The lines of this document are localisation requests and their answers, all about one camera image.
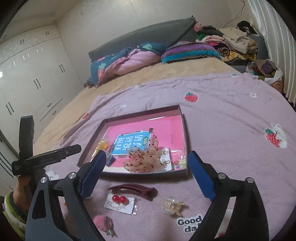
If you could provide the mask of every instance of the striped pillow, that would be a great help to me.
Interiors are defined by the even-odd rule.
[[[161,56],[161,59],[165,64],[181,60],[205,57],[216,57],[221,59],[221,56],[214,49],[214,47],[207,43],[192,43],[182,41],[168,48],[167,51]]]

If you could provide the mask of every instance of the gray headboard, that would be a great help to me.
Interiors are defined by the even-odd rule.
[[[196,32],[193,29],[195,18],[192,16],[186,19],[173,20],[164,23],[157,23],[141,28],[116,39],[111,40],[89,52],[89,57],[95,61],[109,54],[117,53],[125,47],[136,48],[145,42],[154,42],[171,46],[178,41],[191,41],[196,39]]]

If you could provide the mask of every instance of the screw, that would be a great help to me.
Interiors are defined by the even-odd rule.
[[[73,178],[76,177],[76,173],[75,173],[75,172],[71,172],[71,173],[68,175],[68,177],[69,177],[70,179],[73,179]]]
[[[47,177],[41,178],[40,182],[45,183],[47,181]]]
[[[248,177],[248,178],[247,178],[247,182],[248,182],[248,183],[253,183],[253,182],[254,182],[254,179],[251,178],[251,177]]]
[[[223,172],[221,172],[221,173],[218,174],[218,178],[225,179],[226,175]]]

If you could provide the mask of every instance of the ceiling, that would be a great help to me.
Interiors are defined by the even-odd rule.
[[[80,0],[29,0],[16,13],[0,43],[28,30],[55,24]]]

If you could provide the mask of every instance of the cable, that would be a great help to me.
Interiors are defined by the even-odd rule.
[[[227,24],[229,24],[229,23],[232,22],[232,21],[237,20],[237,19],[242,15],[242,11],[243,11],[243,9],[244,9],[245,2],[244,2],[244,0],[240,0],[240,1],[244,3],[244,5],[242,6],[242,10],[241,10],[240,12],[238,12],[237,15],[235,16],[235,18],[231,19]]]

